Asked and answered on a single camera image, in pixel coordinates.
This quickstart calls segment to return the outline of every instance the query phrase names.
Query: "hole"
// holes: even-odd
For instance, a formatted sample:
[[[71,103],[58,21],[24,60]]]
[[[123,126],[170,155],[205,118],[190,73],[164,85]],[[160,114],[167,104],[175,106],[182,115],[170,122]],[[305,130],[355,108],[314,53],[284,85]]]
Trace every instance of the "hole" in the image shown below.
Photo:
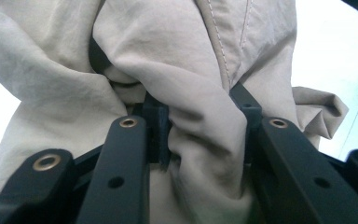
[[[281,119],[271,119],[269,121],[269,124],[271,124],[272,126],[274,126],[275,128],[287,128],[288,125],[285,121],[281,120]]]
[[[46,171],[58,165],[60,161],[61,157],[59,155],[47,154],[37,159],[34,162],[33,168],[36,171]]]
[[[131,128],[133,126],[135,126],[138,123],[138,121],[136,119],[123,119],[120,122],[120,126],[123,128]]]
[[[107,185],[111,189],[117,189],[123,186],[123,184],[124,184],[124,179],[120,176],[117,176],[110,179]]]
[[[324,178],[321,177],[316,177],[313,179],[313,181],[315,182],[315,184],[323,189],[330,189],[331,185],[330,183],[325,180]]]

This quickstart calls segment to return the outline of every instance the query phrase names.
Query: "wrinkled fabric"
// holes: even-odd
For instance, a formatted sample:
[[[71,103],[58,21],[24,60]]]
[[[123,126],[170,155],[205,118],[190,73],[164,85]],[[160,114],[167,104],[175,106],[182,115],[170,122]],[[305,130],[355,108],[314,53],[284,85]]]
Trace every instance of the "wrinkled fabric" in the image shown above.
[[[91,36],[110,62],[103,76]],[[295,41],[295,1],[0,1],[0,82],[21,100],[0,145],[0,190],[37,151],[101,145],[148,91],[169,107],[174,155],[167,172],[151,171],[151,223],[246,222],[247,120],[229,90],[240,82],[263,116],[312,136],[331,137],[345,116],[325,104],[331,95],[294,96]]]

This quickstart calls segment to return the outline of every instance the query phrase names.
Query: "metal grommet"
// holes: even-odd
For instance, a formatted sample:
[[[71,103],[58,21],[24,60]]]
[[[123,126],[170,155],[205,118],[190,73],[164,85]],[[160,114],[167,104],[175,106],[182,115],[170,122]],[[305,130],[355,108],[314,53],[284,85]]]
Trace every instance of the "metal grommet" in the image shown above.
[[[275,128],[284,129],[284,128],[288,127],[287,123],[285,121],[281,120],[281,119],[271,119],[269,121],[269,124],[274,126]]]
[[[136,120],[136,119],[123,119],[120,122],[120,126],[123,127],[123,128],[132,128],[136,124],[138,124],[138,120]]]
[[[61,161],[61,156],[56,154],[47,154],[37,159],[34,162],[33,168],[36,171],[46,171],[58,165]]]

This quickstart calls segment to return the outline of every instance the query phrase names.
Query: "beige jacket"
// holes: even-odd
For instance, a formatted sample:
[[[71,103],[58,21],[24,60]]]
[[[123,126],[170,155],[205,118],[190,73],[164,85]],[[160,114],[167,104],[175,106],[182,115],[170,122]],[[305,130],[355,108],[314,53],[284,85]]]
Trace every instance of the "beige jacket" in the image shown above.
[[[111,63],[104,76],[90,66],[91,35]],[[244,223],[247,120],[230,88],[240,82],[264,116],[315,144],[347,112],[334,95],[292,89],[295,41],[294,0],[0,1],[0,82],[21,100],[0,146],[0,189],[37,151],[101,145],[147,90],[169,106],[179,158],[151,171],[151,223]]]

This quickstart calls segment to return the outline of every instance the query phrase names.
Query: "stitching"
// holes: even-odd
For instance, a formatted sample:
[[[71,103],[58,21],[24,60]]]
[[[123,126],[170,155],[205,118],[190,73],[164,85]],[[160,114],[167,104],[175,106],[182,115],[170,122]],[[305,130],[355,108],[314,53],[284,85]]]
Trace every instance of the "stitching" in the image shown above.
[[[227,78],[228,78],[228,84],[229,84],[229,86],[231,86],[231,80],[230,80],[229,74],[228,74],[226,54],[225,54],[225,50],[223,49],[223,43],[222,43],[222,40],[221,40],[221,38],[220,38],[219,29],[217,29],[216,20],[214,19],[214,14],[213,14],[213,9],[212,9],[212,5],[211,5],[211,0],[208,0],[208,4],[209,4],[209,9],[211,10],[212,20],[213,20],[214,28],[216,29],[217,38],[219,39],[220,49],[222,50],[223,61],[225,62],[226,75],[227,75]]]
[[[248,35],[247,35],[247,31],[248,31],[248,29],[249,29],[249,20],[250,20],[250,18],[251,18],[251,12],[252,12],[252,8],[253,8],[253,4],[254,4],[254,0],[252,0],[251,1],[251,5],[249,6],[249,13],[248,13],[248,15],[247,15],[247,20],[246,20],[246,28],[245,28],[245,30],[244,30],[244,32],[246,32],[246,34],[245,34],[245,39],[243,40],[243,44],[242,44],[242,48],[241,49],[244,49],[245,48],[245,43],[246,43],[246,41],[248,40]]]

